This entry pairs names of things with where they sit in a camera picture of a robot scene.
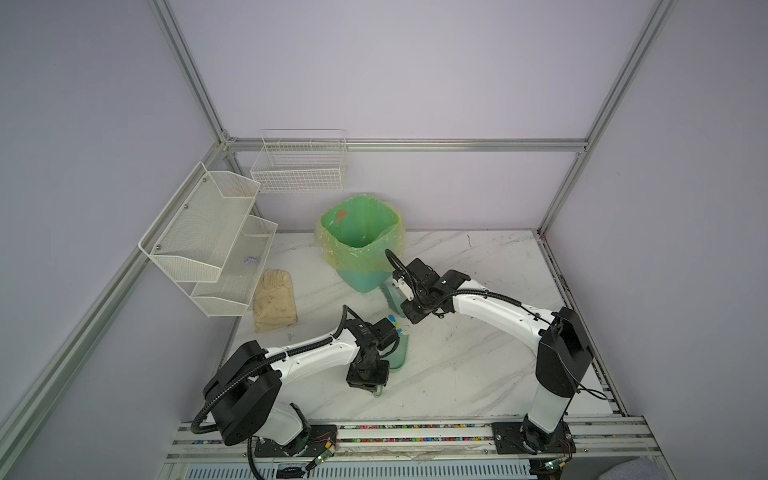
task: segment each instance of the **metal bracket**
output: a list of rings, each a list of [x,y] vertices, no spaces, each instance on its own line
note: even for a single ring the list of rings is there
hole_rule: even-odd
[[[523,446],[525,435],[522,432],[523,422],[495,422],[491,424],[496,453],[499,455],[520,455],[531,453]],[[555,442],[541,454],[567,454],[575,452],[571,429],[565,422],[560,422],[554,430]]]
[[[299,453],[302,457],[317,457],[326,451],[327,442],[336,443],[336,425],[310,425],[310,428],[306,448]],[[256,458],[290,458],[283,447],[273,440],[258,439],[253,447],[253,456]]]

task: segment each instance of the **beige cloth glove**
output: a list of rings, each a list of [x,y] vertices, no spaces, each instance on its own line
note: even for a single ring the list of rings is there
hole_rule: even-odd
[[[282,270],[266,270],[253,292],[253,326],[256,333],[293,325],[297,320],[290,274]]]

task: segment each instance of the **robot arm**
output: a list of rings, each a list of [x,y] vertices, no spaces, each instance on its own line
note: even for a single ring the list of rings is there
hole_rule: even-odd
[[[396,340],[397,330],[389,320],[372,325],[345,305],[342,322],[333,333],[268,349],[256,340],[246,342],[205,386],[206,405],[190,430],[218,429],[225,445],[256,434],[293,455],[306,444],[309,425],[297,407],[276,402],[280,387],[332,366],[349,365],[349,386],[377,392],[389,378],[389,362],[380,358],[379,351]],[[215,425],[201,427],[209,413]]]
[[[513,335],[533,351],[538,387],[521,437],[530,453],[543,452],[554,442],[555,430],[592,361],[578,314],[565,307],[553,312],[525,305],[455,270],[439,276],[418,258],[403,266],[392,252],[387,251],[387,257],[395,268],[390,296],[393,290],[402,294],[401,309],[412,323],[429,314],[442,318],[462,313]]]

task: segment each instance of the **white wire basket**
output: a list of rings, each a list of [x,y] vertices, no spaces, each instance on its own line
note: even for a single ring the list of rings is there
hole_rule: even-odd
[[[242,316],[259,283],[277,223],[248,215],[216,283],[198,283],[190,298],[208,316]]]
[[[259,182],[250,178],[203,169],[182,208],[144,251],[177,283],[219,280],[259,191]],[[142,250],[143,243],[144,239],[139,243]]]
[[[344,190],[344,130],[263,130],[264,146],[250,170],[267,194]]]
[[[277,223],[251,214],[259,182],[200,163],[185,185],[196,175],[200,179],[184,202],[175,204],[165,230],[158,233],[161,214],[139,248],[207,316],[241,316],[261,278]]]

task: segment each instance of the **black cable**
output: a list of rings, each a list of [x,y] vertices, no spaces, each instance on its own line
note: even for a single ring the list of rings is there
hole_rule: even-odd
[[[516,300],[510,296],[501,295],[500,293],[496,292],[490,292],[488,290],[478,290],[478,289],[459,289],[451,293],[447,293],[441,297],[439,297],[435,302],[425,302],[420,295],[420,290],[416,288],[415,284],[416,281],[413,279],[413,276],[411,275],[411,271],[408,270],[408,268],[403,265],[402,261],[391,251],[391,250],[384,250],[384,254],[387,257],[387,260],[389,260],[389,263],[392,265],[392,267],[395,270],[398,270],[401,275],[403,275],[403,279],[408,284],[408,287],[413,291],[414,296],[416,296],[419,300],[419,302],[426,306],[426,308],[430,309],[430,313],[434,313],[443,302],[445,302],[448,298],[456,295],[480,295],[483,297],[490,297],[494,298],[496,300],[501,300],[502,302],[510,303],[518,308],[522,308],[525,310],[529,315],[534,317],[536,320],[541,320],[542,322],[546,323],[547,325],[551,325],[551,322],[548,322],[547,320],[541,318],[540,315],[537,313],[533,313],[531,310],[528,310],[525,308],[520,300]]]
[[[256,470],[256,463],[253,461],[253,436],[248,437],[248,466],[250,467],[250,472],[253,473],[253,477],[256,478],[256,480],[264,480],[264,477],[261,476],[258,470]]]
[[[216,425],[208,425],[205,427],[200,427],[200,424],[205,420],[206,417],[208,417],[208,414],[211,410],[214,409],[214,406],[218,404],[218,402],[221,401],[221,399],[230,392],[233,388],[241,384],[245,379],[256,376],[261,372],[261,370],[268,366],[271,363],[278,362],[280,360],[285,359],[288,356],[294,356],[299,355],[300,353],[306,353],[310,350],[314,350],[317,348],[320,348],[321,346],[328,345],[334,340],[333,336],[329,336],[325,339],[319,340],[315,343],[310,343],[309,345],[304,346],[298,346],[295,349],[288,350],[287,352],[280,352],[277,355],[271,356],[268,359],[260,360],[259,362],[256,362],[252,367],[250,367],[245,372],[239,374],[236,376],[231,382],[227,383],[224,388],[221,389],[220,392],[216,394],[212,399],[205,402],[205,405],[202,409],[195,415],[194,419],[192,420],[192,424],[190,425],[190,430],[192,433],[195,434],[201,434],[201,433],[209,433],[209,432],[215,432],[218,428]]]
[[[390,349],[390,350],[389,350],[387,353],[385,353],[384,355],[382,355],[382,356],[381,356],[381,358],[386,358],[386,357],[388,357],[388,356],[392,355],[392,352],[394,352],[395,350],[397,350],[397,347],[398,347],[398,345],[400,345],[400,335],[398,335],[398,336],[397,336],[397,339],[396,339],[396,340],[395,340],[395,342],[392,344],[392,348],[391,348],[391,349]]]
[[[608,396],[605,395],[605,392],[600,392],[600,391],[597,391],[597,390],[594,390],[594,389],[589,389],[589,388],[585,387],[581,382],[579,382],[576,379],[576,377],[574,376],[574,374],[571,373],[571,370],[569,370],[568,367],[565,366],[565,362],[563,362],[563,359],[560,356],[560,353],[557,351],[557,349],[555,349],[552,346],[548,345],[547,343],[543,343],[543,342],[539,343],[539,345],[546,346],[548,349],[552,350],[556,356],[558,356],[558,360],[560,360],[560,364],[563,365],[563,368],[565,369],[565,372],[574,380],[574,382],[576,382],[576,385],[579,386],[580,390],[577,389],[576,393],[578,393],[579,391],[583,391],[583,392],[586,392],[586,393],[592,395],[596,399],[608,400]]]
[[[395,270],[398,270],[400,274],[402,275],[402,279],[405,280],[406,285],[411,289],[413,292],[413,295],[416,297],[416,299],[419,301],[419,303],[425,303],[421,290],[425,289],[419,289],[416,287],[416,280],[413,279],[413,275],[411,274],[411,270],[408,270],[408,267],[403,264],[402,261],[395,255],[390,249],[384,250],[384,254],[386,255],[387,260],[389,260],[389,264],[392,265],[392,268]]]
[[[480,290],[480,289],[472,289],[472,288],[461,288],[458,290],[454,290],[451,293],[446,293],[445,295],[439,297],[434,303],[430,304],[429,308],[432,308],[432,312],[435,312],[438,308],[440,308],[440,305],[442,305],[443,302],[445,302],[447,299],[449,299],[452,296],[457,295],[477,295],[482,296],[485,298],[492,298],[496,300],[501,300],[502,302],[510,303],[518,308],[522,308],[528,314],[532,317],[534,317],[536,320],[541,320],[542,322],[546,323],[547,325],[551,325],[550,322],[547,320],[541,318],[541,315],[538,315],[536,313],[533,313],[531,310],[528,310],[523,306],[523,303],[520,300],[516,300],[510,296],[502,295],[500,293],[491,292],[488,290]]]
[[[335,339],[339,338],[339,335],[341,335],[342,330],[344,330],[344,323],[346,323],[347,314],[352,314],[352,316],[355,317],[355,320],[362,322],[362,319],[359,317],[357,313],[355,313],[347,305],[343,305],[341,309],[341,322],[339,323],[339,328],[337,328],[336,331],[333,332],[333,334],[331,335],[333,338]]]
[[[308,473],[306,466],[304,467],[285,467],[279,470],[279,478],[304,478],[304,475]]]
[[[563,445],[563,458],[555,458],[554,460],[550,460],[549,462],[544,462],[542,460],[542,466],[547,465],[548,463],[551,464],[552,462],[557,462],[557,463],[553,464],[549,468],[530,467],[528,469],[528,473],[530,473],[531,475],[551,475],[551,474],[563,471],[565,464],[573,460],[574,454],[571,452],[571,444],[568,443],[567,440],[558,439],[558,441]]]

